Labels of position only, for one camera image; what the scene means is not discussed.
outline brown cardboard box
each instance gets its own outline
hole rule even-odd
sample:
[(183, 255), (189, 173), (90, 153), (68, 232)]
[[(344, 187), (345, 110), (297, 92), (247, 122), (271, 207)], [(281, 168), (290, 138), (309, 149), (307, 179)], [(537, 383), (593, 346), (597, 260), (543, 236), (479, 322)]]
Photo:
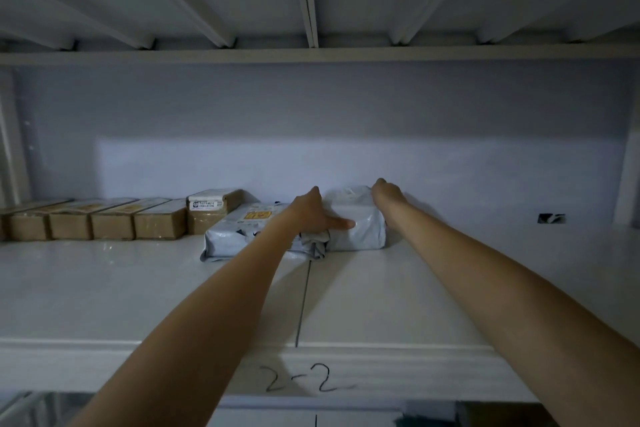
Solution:
[(187, 231), (187, 205), (173, 199), (133, 215), (138, 239), (175, 240)]
[[(47, 219), (47, 226), (33, 227), (24, 226), (29, 220), (13, 220), (13, 216), (24, 213), (29, 210), (44, 208), (46, 206), (52, 206), (53, 204), (68, 203), (73, 201), (70, 198), (63, 199), (43, 199), (42, 201), (32, 201), (31, 203), (18, 204), (12, 208), (6, 208), (0, 210), (0, 228), (2, 240), (19, 240), (19, 241), (32, 241), (32, 240), (51, 240), (51, 230), (49, 229), (49, 220)], [(15, 225), (15, 232), (12, 230), (12, 221), (18, 223)]]
[(134, 197), (86, 199), (49, 215), (54, 240), (93, 240), (90, 214), (136, 201)]
[(207, 189), (187, 198), (189, 235), (204, 235), (244, 202), (242, 189)]
[(91, 215), (93, 238), (96, 240), (134, 240), (135, 213), (169, 201), (166, 197), (149, 197), (129, 204), (109, 208)]

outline finger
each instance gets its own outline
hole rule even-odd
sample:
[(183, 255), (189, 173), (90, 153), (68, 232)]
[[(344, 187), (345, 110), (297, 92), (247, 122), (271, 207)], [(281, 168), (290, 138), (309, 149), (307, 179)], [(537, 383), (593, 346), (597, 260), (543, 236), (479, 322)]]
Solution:
[(354, 220), (336, 218), (335, 216), (327, 216), (326, 221), (326, 227), (330, 230), (350, 230), (356, 226), (356, 222)]

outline plastic mailer bag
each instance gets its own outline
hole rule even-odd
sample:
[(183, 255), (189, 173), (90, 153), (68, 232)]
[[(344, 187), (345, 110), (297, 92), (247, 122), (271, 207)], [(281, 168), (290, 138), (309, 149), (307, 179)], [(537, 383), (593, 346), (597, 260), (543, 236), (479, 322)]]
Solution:
[[(242, 204), (205, 232), (204, 251), (200, 260), (214, 262), (235, 257), (264, 229), (269, 220), (287, 206), (283, 203)], [(327, 232), (298, 235), (286, 255), (321, 260), (328, 240)]]
[(329, 230), (327, 252), (384, 248), (387, 240), (385, 218), (373, 203), (369, 187), (331, 190), (324, 195), (323, 206), (336, 216), (356, 222), (356, 226), (350, 230)]

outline human arm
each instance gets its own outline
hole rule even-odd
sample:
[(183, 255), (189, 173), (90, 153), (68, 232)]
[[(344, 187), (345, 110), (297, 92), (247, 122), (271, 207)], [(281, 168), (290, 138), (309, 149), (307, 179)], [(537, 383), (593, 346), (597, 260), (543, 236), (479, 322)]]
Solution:
[(297, 197), (169, 313), (72, 427), (205, 425), (251, 343), (275, 271), (294, 237), (353, 225), (325, 215), (317, 187)]
[(536, 273), (372, 188), (398, 230), (563, 427), (638, 425), (640, 350)]

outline wall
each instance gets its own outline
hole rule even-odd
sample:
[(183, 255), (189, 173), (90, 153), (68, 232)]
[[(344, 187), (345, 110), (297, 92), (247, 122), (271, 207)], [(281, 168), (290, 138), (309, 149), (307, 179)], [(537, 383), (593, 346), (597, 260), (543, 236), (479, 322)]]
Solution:
[(445, 219), (612, 218), (617, 62), (44, 67), (17, 74), (33, 192), (264, 201), (384, 176)]

